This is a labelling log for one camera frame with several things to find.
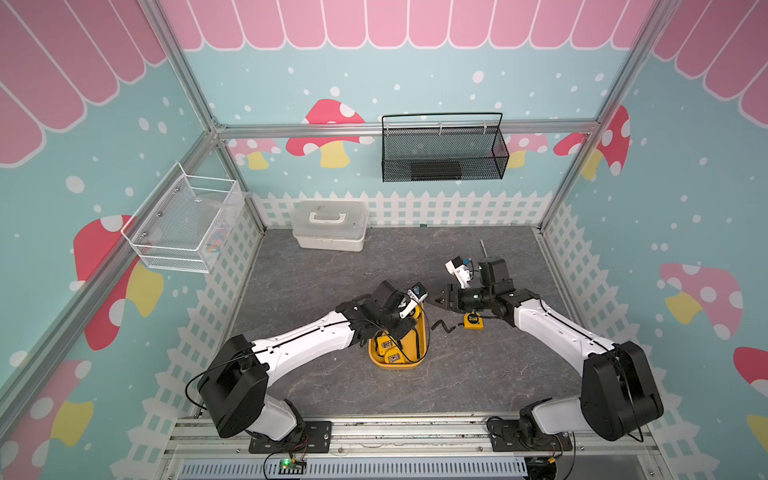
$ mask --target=robotic arm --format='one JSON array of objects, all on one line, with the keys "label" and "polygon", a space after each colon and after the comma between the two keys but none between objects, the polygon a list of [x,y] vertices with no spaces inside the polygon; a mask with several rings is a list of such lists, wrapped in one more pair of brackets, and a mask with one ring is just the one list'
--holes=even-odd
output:
[{"label": "robotic arm", "polygon": [[323,318],[283,335],[253,342],[242,335],[227,340],[211,363],[214,367],[197,384],[219,436],[246,431],[297,442],[303,432],[301,415],[286,400],[267,395],[266,389],[296,367],[367,342],[379,332],[399,343],[416,325],[412,313],[426,296],[421,283],[403,288],[386,280],[373,294],[341,303]]},{"label": "robotic arm", "polygon": [[460,282],[449,284],[436,302],[447,310],[491,310],[509,325],[530,333],[562,356],[582,376],[581,394],[536,402],[521,410],[521,435],[530,443],[541,434],[594,430],[617,440],[664,414],[664,406],[643,350],[632,342],[616,344],[563,317],[539,295],[515,289],[506,262],[478,262],[482,287],[468,287],[466,263],[446,264]]}]

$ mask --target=yellow mushroom stem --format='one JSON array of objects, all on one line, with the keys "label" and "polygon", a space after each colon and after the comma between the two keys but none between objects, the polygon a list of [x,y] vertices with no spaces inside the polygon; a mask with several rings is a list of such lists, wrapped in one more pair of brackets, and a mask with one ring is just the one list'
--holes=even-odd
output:
[{"label": "yellow mushroom stem", "polygon": [[349,155],[344,151],[344,141],[332,141],[320,147],[323,156],[320,166],[323,168],[344,168],[349,165]]},{"label": "yellow mushroom stem", "polygon": [[269,166],[260,151],[248,155],[248,168],[251,170],[264,170]]},{"label": "yellow mushroom stem", "polygon": [[509,154],[507,168],[519,168],[525,165],[525,150],[513,151]]},{"label": "yellow mushroom stem", "polygon": [[584,169],[581,171],[581,174],[584,176],[584,178],[587,180],[594,180],[595,176],[598,174],[598,165],[602,159],[603,153],[597,149],[593,150],[592,153],[589,154],[587,163],[584,165]]}]

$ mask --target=red mushroom cap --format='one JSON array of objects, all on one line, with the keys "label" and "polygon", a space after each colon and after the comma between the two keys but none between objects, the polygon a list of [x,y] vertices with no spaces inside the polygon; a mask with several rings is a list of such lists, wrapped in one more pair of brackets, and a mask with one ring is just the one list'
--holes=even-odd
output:
[{"label": "red mushroom cap", "polygon": [[741,288],[726,270],[705,266],[665,263],[660,268],[661,278],[686,295],[685,302],[667,299],[667,306],[682,323],[689,323],[692,315],[703,310],[710,318],[717,336],[728,340],[739,329],[743,316]]},{"label": "red mushroom cap", "polygon": [[[301,122],[303,124],[324,125],[324,124],[362,124],[365,121],[351,107],[340,101],[324,98],[317,103],[306,114],[306,118]],[[318,137],[318,138],[290,138],[286,144],[288,153],[302,157],[310,154],[334,141],[351,141],[356,144],[371,144],[373,137]]]},{"label": "red mushroom cap", "polygon": [[621,172],[627,161],[629,140],[629,112],[621,105],[597,146],[597,149],[605,156],[608,168],[614,176]]},{"label": "red mushroom cap", "polygon": [[560,157],[575,154],[578,152],[578,149],[586,136],[586,134],[570,134],[566,138],[560,140],[558,144],[554,146],[552,151],[554,151],[555,155]]}]

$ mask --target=white plastic storage box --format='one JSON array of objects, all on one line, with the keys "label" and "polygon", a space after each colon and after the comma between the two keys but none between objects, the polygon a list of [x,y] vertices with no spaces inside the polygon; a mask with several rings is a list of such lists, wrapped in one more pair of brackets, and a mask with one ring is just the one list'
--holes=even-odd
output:
[{"label": "white plastic storage box", "polygon": [[291,214],[291,224],[302,248],[359,252],[368,208],[363,202],[304,200]]}]

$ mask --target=wallpaper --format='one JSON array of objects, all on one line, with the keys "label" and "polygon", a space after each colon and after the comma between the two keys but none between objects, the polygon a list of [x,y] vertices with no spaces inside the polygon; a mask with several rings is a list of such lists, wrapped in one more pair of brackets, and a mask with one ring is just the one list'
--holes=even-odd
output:
[{"label": "wallpaper", "polygon": [[566,139],[508,134],[502,180],[427,182],[382,182],[380,137],[241,138],[228,148],[268,227],[289,227],[290,212],[306,198],[367,202],[374,226],[499,225],[541,220],[581,146],[564,147]]},{"label": "wallpaper", "polygon": [[119,236],[202,129],[135,0],[9,0],[0,25],[2,385],[107,253],[81,233]]},{"label": "wallpaper", "polygon": [[652,0],[163,0],[222,124],[320,99],[383,114],[594,118]]},{"label": "wallpaper", "polygon": [[[701,3],[680,7],[657,52],[664,38],[688,36],[690,26],[675,25]],[[764,3],[741,10],[728,45],[744,38],[743,28],[766,25]],[[702,15],[699,25],[706,20]],[[707,89],[707,76],[688,67],[688,76],[680,74],[693,58],[684,61],[686,51],[725,36],[709,29],[708,44],[695,32],[689,41],[700,43],[685,43],[676,65],[652,59],[625,99],[633,141],[621,174],[599,159],[585,169],[548,235],[589,326],[617,342],[632,339],[649,354],[665,408],[651,425],[676,477],[762,479],[768,230],[760,219],[768,203],[768,131],[744,114],[749,89],[739,109]],[[751,65],[754,54],[768,52],[765,42],[740,45],[729,61]],[[714,74],[728,51],[706,57],[700,50],[700,70]],[[603,136],[601,147],[616,137]]]},{"label": "wallpaper", "polygon": [[[119,241],[103,228],[111,221],[78,238],[108,249]],[[219,348],[258,237],[243,212],[211,274],[136,259],[0,445],[2,478],[154,478],[176,419],[191,414],[184,387]]]}]

